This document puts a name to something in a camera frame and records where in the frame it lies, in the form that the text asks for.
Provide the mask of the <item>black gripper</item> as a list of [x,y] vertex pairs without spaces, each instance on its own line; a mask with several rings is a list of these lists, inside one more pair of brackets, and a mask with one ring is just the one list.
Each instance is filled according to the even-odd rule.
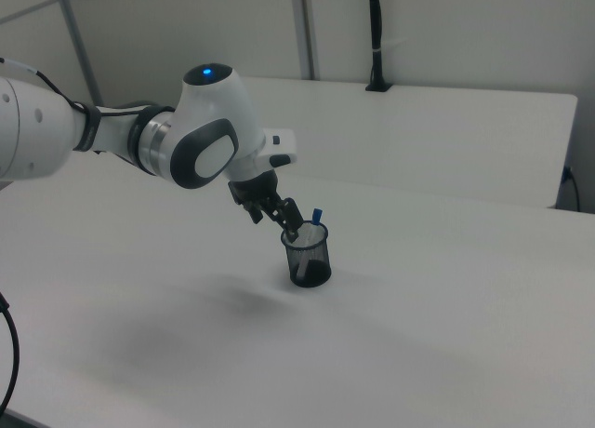
[[272,217],[284,230],[288,241],[295,241],[303,225],[298,205],[291,197],[281,199],[277,194],[278,177],[268,170],[248,181],[229,181],[233,201],[241,206],[255,224],[264,215]]

